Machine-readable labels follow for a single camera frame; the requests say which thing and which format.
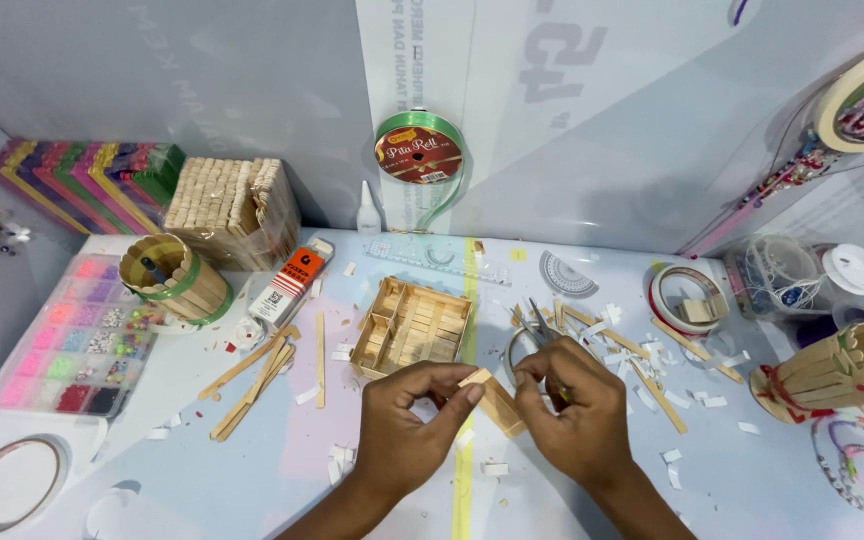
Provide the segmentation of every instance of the right hand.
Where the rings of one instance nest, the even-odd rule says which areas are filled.
[[[518,413],[546,460],[586,491],[608,489],[635,471],[625,414],[625,383],[571,337],[560,337],[513,369]],[[550,375],[572,403],[549,412],[539,381]],[[554,399],[556,409],[562,405]]]

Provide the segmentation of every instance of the small wooden box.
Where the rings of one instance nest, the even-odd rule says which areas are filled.
[[[455,362],[473,303],[385,277],[352,351],[352,370],[370,379],[421,361]]]

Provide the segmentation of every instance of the glue bottle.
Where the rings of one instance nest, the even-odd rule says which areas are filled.
[[[382,231],[382,218],[372,202],[369,183],[364,179],[362,180],[362,202],[359,204],[359,213],[355,216],[355,225],[359,229],[359,235],[377,235]]]

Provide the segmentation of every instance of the yellow tape strip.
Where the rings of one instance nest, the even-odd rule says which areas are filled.
[[[465,239],[465,265],[477,266],[475,261],[475,240]],[[475,326],[478,321],[478,280],[465,276],[462,282],[462,295],[472,301],[472,309],[468,311],[468,323],[465,325],[465,336],[462,338],[462,350],[459,360],[464,364],[475,363]],[[459,429],[459,436],[473,428],[473,415]],[[473,513],[473,441],[465,448],[455,452],[455,479],[452,481],[452,540],[469,540]]]
[[[92,177],[92,180],[94,180],[95,183],[105,191],[105,193],[108,193],[108,195],[118,203],[119,206],[134,217],[142,227],[148,229],[150,235],[157,235],[162,232],[159,226],[149,220],[149,217],[145,215],[145,212],[138,209],[138,206],[136,206],[125,193],[119,191],[119,188],[116,187],[115,184],[106,176],[106,167],[113,165],[113,157],[115,156],[118,146],[117,143],[112,142],[102,144],[102,148],[95,153],[95,159],[92,162],[92,166],[88,168],[88,176]]]
[[[85,228],[81,223],[75,220],[74,217],[67,214],[65,210],[56,206],[56,204],[45,198],[45,195],[42,195],[39,191],[35,190],[32,186],[30,186],[26,181],[22,178],[19,178],[18,174],[16,174],[16,169],[19,165],[22,164],[22,161],[25,160],[29,154],[32,153],[33,150],[36,149],[36,141],[27,140],[22,144],[18,145],[14,152],[6,159],[2,168],[0,169],[0,173],[2,176],[8,178],[10,182],[15,184],[15,186],[22,191],[25,191],[29,194],[29,196],[37,203],[41,204],[46,208],[49,212],[54,214],[56,217],[68,223],[72,227],[79,231],[80,233],[85,233],[87,235],[91,235],[91,232],[88,228]]]

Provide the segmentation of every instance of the white table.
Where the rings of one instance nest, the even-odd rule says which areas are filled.
[[[294,367],[272,382],[227,441],[210,441],[208,433],[252,384],[260,363],[223,387],[218,402],[198,400],[197,394],[242,358],[240,351],[225,352],[224,341],[272,274],[226,274],[236,297],[247,286],[245,298],[235,300],[229,313],[210,327],[158,338],[138,387],[106,436],[102,425],[90,418],[0,410],[0,446],[47,433],[64,438],[72,451],[70,474],[58,498],[42,514],[0,538],[79,539],[92,534],[85,531],[90,509],[109,488],[124,481],[140,485],[138,495],[126,506],[104,507],[99,517],[93,514],[107,523],[99,535],[102,539],[272,537],[328,493],[329,450],[333,444],[357,446],[359,389],[367,381],[347,363],[327,359],[325,408],[317,409],[312,401],[296,405],[294,396],[315,385],[315,314],[325,313],[328,356],[338,343],[354,343],[356,324],[375,298],[381,278],[395,275],[457,295],[470,292],[470,283],[461,276],[367,257],[363,254],[367,240],[354,231],[306,228],[303,236],[306,240],[320,236],[336,245],[322,294],[309,300],[295,317],[304,338],[296,344]],[[463,238],[426,236],[423,240],[466,251]],[[133,241],[130,236],[92,236],[82,251],[121,254]],[[652,266],[680,264],[682,259],[510,240],[484,239],[484,246],[485,262],[508,268],[512,285],[473,282],[478,310],[475,362],[487,367],[510,391],[514,388],[499,353],[512,333],[508,308],[532,296],[540,306],[552,309],[557,298],[539,274],[539,257],[546,249],[601,286],[590,298],[568,300],[570,306],[598,313],[606,303],[614,303],[624,311],[614,327],[619,334],[642,342],[650,333],[683,359],[681,348],[650,324],[652,313],[643,299]],[[526,260],[511,261],[512,248],[525,249]],[[354,276],[346,277],[343,270],[349,261],[357,268]],[[687,263],[728,287],[719,261]],[[344,319],[351,324],[342,325]],[[762,325],[743,320],[734,304],[727,327],[739,348],[752,357],[752,362],[739,366],[743,375],[755,365],[775,364],[791,353],[781,332],[765,325],[766,335]],[[662,383],[681,397],[687,396],[687,390],[704,390],[728,401],[727,406],[714,409],[694,402],[688,410],[678,409],[688,426],[688,432],[679,435],[662,412],[652,413],[632,391],[641,384],[635,373],[626,378],[634,410],[629,417],[634,458],[695,534],[729,539],[864,538],[864,512],[850,507],[827,483],[816,464],[807,424],[773,419],[753,400],[747,385],[718,372],[689,364],[666,371]],[[182,424],[167,439],[145,439],[151,428],[178,411]],[[738,421],[756,424],[761,436],[739,430]],[[467,535],[452,535],[453,494],[459,491],[455,482],[461,476],[456,475],[450,453],[432,479],[402,500],[370,538],[618,537],[588,497],[538,453],[528,433],[509,441],[478,410],[473,422],[475,466],[471,485],[462,485],[462,493],[470,489],[470,504],[458,505],[456,512],[467,519],[460,525],[460,532],[466,528]],[[669,485],[660,456],[673,448],[683,455],[678,461],[680,491]],[[478,463],[487,460],[508,463],[510,474],[483,475]],[[503,500],[507,505],[499,504]]]

